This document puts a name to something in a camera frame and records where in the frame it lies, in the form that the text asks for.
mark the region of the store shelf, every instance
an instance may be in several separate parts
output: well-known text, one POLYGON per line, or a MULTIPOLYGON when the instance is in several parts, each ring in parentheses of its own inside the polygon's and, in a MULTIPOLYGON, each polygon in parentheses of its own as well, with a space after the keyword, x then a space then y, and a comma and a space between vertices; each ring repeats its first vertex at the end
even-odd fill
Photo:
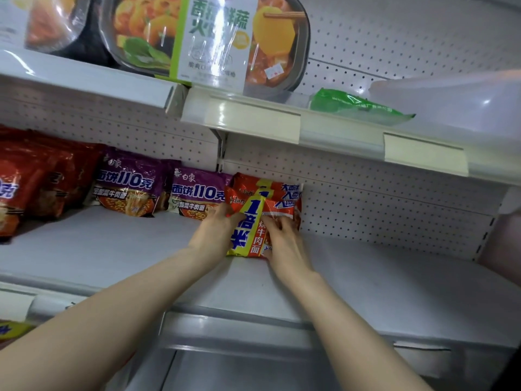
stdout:
MULTIPOLYGON (((92 207, 0 247, 0 281, 108 287, 184 247, 198 225, 171 213, 132 218, 92 207)), ((521 339, 521 289, 475 263, 315 235, 305 240, 316 269, 382 334, 506 347, 521 339)), ((227 259, 176 304, 196 314, 306 321, 262 260, 227 259)))
POLYGON ((228 132, 521 185, 521 142, 413 119, 394 127, 307 109, 308 96, 263 99, 192 88, 182 120, 228 132))
POLYGON ((180 84, 18 48, 0 49, 0 75, 127 100, 180 116, 180 84))

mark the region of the perforated shelf back panel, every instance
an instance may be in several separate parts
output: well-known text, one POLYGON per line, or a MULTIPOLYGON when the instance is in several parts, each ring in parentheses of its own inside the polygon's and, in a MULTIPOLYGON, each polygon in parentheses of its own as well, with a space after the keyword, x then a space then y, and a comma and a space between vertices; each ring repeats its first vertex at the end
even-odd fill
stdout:
POLYGON ((301 230, 477 258, 505 195, 499 184, 230 134, 223 170, 304 183, 301 230))
POLYGON ((156 158, 215 170, 219 140, 205 127, 153 107, 85 93, 0 81, 0 124, 114 145, 156 158))
POLYGON ((390 78, 521 68, 521 13, 483 0, 300 0, 311 42, 299 93, 364 94, 390 78))

